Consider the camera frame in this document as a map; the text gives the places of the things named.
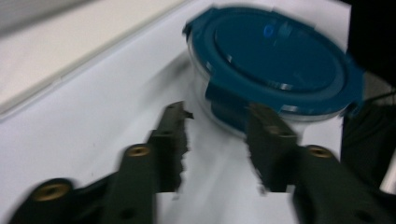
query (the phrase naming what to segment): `lid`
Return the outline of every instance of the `lid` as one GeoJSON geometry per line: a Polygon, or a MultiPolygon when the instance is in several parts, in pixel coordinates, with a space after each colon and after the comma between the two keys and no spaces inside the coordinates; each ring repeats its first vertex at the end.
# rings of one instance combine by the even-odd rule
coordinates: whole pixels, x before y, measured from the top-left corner
{"type": "Polygon", "coordinates": [[[210,8],[184,30],[210,75],[205,97],[227,91],[281,113],[320,116],[360,105],[362,70],[315,29],[275,12],[210,8]]]}

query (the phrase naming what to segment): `round blue lid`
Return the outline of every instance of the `round blue lid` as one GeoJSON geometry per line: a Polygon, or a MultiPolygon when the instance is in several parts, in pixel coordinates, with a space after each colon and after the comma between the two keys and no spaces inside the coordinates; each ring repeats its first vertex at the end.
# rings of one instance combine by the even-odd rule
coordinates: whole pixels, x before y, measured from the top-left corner
{"type": "Polygon", "coordinates": [[[362,70],[298,21],[257,8],[212,7],[188,22],[184,33],[210,75],[205,97],[212,104],[235,110],[263,103],[303,116],[361,104],[362,70]]]}

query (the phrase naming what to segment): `blue lid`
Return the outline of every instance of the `blue lid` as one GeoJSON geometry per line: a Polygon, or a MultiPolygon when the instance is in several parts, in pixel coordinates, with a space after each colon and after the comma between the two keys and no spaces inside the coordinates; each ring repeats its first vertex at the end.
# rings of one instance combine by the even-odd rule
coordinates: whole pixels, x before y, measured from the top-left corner
{"type": "MultiPolygon", "coordinates": [[[[362,70],[298,21],[256,8],[213,7],[190,21],[184,33],[211,76],[205,97],[212,111],[218,108],[213,111],[218,117],[252,102],[299,116],[361,104],[362,70]]],[[[237,115],[231,114],[234,122],[237,115]]]]}

